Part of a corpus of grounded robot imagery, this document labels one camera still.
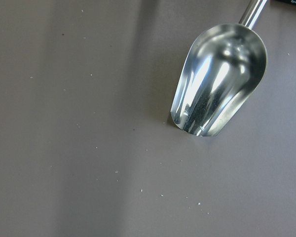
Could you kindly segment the silver metal scoop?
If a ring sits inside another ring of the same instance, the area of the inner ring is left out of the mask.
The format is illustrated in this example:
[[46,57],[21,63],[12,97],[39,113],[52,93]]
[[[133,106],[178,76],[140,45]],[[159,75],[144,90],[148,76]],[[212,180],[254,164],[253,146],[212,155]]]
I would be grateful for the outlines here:
[[238,23],[218,24],[195,39],[170,110],[176,127],[216,136],[255,91],[266,71],[267,50],[253,28],[265,5],[252,0]]

